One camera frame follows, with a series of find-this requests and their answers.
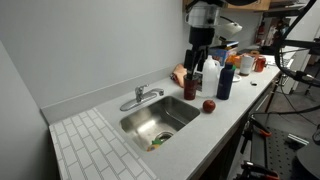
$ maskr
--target blue bottle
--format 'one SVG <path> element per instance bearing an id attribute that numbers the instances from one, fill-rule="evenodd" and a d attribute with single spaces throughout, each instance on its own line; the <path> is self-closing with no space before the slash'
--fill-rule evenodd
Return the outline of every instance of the blue bottle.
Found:
<path id="1" fill-rule="evenodd" d="M 234 69 L 232 63 L 226 63 L 225 67 L 221 70 L 217 98 L 221 100 L 229 99 L 232 80 L 234 76 Z"/>

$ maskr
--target sink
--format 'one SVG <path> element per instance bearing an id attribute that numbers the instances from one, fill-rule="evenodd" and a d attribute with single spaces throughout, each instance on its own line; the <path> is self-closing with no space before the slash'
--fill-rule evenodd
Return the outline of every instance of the sink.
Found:
<path id="1" fill-rule="evenodd" d="M 152 140 L 168 140 L 199 114 L 199 109 L 167 96 L 123 118 L 120 126 L 146 151 Z"/>

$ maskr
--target faucet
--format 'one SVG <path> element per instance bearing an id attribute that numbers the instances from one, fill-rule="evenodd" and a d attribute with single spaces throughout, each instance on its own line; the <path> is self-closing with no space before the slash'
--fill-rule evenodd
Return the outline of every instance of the faucet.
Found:
<path id="1" fill-rule="evenodd" d="M 149 86 L 149 84 L 145 84 L 145 85 L 136 87 L 135 88 L 136 98 L 125 103 L 124 105 L 122 105 L 120 107 L 120 110 L 121 111 L 128 111 L 136 106 L 139 106 L 140 104 L 145 103 L 145 102 L 157 97 L 156 93 L 158 93 L 159 96 L 163 96 L 164 90 L 160 89 L 160 88 L 155 88 L 155 89 L 152 89 L 146 93 L 143 93 L 144 88 L 148 87 L 148 86 Z"/>

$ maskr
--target apple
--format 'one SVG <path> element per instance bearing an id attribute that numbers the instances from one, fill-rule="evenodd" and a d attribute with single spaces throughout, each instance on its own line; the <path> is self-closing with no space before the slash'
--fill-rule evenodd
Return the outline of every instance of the apple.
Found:
<path id="1" fill-rule="evenodd" d="M 206 113 L 212 113 L 212 111 L 216 108 L 216 103 L 213 100 L 205 100 L 202 104 L 202 108 Z"/>

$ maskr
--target sink drain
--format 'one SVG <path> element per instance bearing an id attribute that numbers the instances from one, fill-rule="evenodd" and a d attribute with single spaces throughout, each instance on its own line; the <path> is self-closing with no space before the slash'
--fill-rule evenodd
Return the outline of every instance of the sink drain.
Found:
<path id="1" fill-rule="evenodd" d="M 156 136 L 156 139 L 159 139 L 161 142 L 165 142 L 169 138 L 171 138 L 173 134 L 171 132 L 162 132 L 158 136 Z"/>

